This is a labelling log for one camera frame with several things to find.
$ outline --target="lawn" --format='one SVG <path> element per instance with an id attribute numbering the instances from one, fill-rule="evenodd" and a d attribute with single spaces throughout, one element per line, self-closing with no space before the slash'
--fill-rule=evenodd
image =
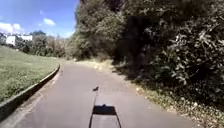
<path id="1" fill-rule="evenodd" d="M 32 56 L 0 46 L 0 102 L 43 79 L 58 64 L 55 58 Z"/>

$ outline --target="building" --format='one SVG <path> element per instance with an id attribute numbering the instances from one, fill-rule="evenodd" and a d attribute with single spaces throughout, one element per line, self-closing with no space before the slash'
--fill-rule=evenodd
<path id="1" fill-rule="evenodd" d="M 32 35 L 22 35 L 22 36 L 20 36 L 20 35 L 18 35 L 17 37 L 19 37 L 19 38 L 22 38 L 23 40 L 27 40 L 27 41 L 32 41 L 33 40 L 33 36 Z M 7 44 L 12 44 L 12 45 L 14 45 L 15 46 L 15 44 L 16 44 L 16 36 L 7 36 L 7 39 L 6 39 L 6 43 Z"/>
<path id="2" fill-rule="evenodd" d="M 27 40 L 27 41 L 32 41 L 33 40 L 33 36 L 32 35 L 18 36 L 18 37 L 22 38 L 23 40 Z"/>
<path id="3" fill-rule="evenodd" d="M 16 45 L 16 36 L 7 36 L 6 44 L 12 44 L 13 46 Z"/>

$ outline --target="concrete curb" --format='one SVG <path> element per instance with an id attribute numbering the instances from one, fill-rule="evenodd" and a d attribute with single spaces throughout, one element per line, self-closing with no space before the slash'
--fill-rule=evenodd
<path id="1" fill-rule="evenodd" d="M 34 93 L 36 93 L 41 87 L 43 87 L 49 80 L 51 80 L 59 71 L 60 65 L 48 76 L 42 79 L 39 83 L 36 83 L 12 98 L 6 100 L 0 104 L 0 123 L 6 119 L 11 113 L 15 111 L 24 101 L 29 99 Z"/>

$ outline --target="asphalt road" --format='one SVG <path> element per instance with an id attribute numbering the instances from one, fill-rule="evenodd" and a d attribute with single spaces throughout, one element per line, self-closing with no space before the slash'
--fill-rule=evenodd
<path id="1" fill-rule="evenodd" d="M 79 65 L 66 65 L 54 85 L 14 126 L 90 127 L 192 128 L 193 123 L 161 110 L 109 74 Z"/>

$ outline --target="blue sky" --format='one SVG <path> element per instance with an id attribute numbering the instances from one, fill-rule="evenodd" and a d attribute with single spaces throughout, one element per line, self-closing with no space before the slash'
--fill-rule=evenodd
<path id="1" fill-rule="evenodd" d="M 79 0 L 1 0 L 0 31 L 29 33 L 34 30 L 62 37 L 75 31 Z"/>

